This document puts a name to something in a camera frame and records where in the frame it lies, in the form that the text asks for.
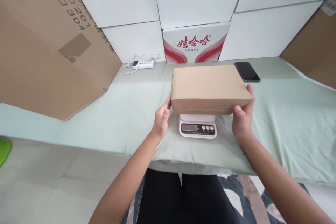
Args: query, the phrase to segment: cardboard box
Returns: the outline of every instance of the cardboard box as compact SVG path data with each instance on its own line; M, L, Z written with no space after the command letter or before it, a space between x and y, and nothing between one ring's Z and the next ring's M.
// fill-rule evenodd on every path
M171 93L176 114L232 114L252 99L234 65L175 68Z
M0 102L67 120L121 66L81 0L0 0Z
M280 55L309 78L336 89L336 0L327 0Z
M222 22L164 29L167 63L217 61L230 25L230 22Z

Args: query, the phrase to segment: brown cardboard box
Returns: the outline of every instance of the brown cardboard box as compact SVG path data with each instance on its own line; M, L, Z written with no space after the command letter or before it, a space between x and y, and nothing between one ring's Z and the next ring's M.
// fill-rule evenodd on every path
M0 0L0 102L67 120L121 62L81 0Z
M327 5L316 11L280 56L309 78L336 89L336 14L324 12ZM336 3L330 7L336 10Z
M171 93L176 114L232 114L252 99L234 65L175 68Z

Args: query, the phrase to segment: green object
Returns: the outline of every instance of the green object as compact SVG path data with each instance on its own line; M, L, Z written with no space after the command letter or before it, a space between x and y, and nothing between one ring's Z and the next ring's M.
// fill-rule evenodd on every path
M0 139L0 167L6 161L12 148L12 142L6 139Z

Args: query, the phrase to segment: red stripe design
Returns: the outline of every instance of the red stripe design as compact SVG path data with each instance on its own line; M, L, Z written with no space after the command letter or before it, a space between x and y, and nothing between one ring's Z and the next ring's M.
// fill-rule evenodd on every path
M206 62L206 61L217 61L218 56L222 50L223 44L226 39L226 35L222 37L219 41L217 41L212 46L205 49L203 52L201 52L197 58L195 59L195 62Z
M177 50L176 48L172 47L167 41L163 40L164 51L166 54L166 61L167 64L174 64L174 63L187 63L187 57L184 53Z

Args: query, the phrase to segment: digital scale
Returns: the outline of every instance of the digital scale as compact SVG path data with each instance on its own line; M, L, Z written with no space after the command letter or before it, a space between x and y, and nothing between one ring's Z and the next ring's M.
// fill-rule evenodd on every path
M213 139L217 136L215 115L180 114L180 134L185 137Z

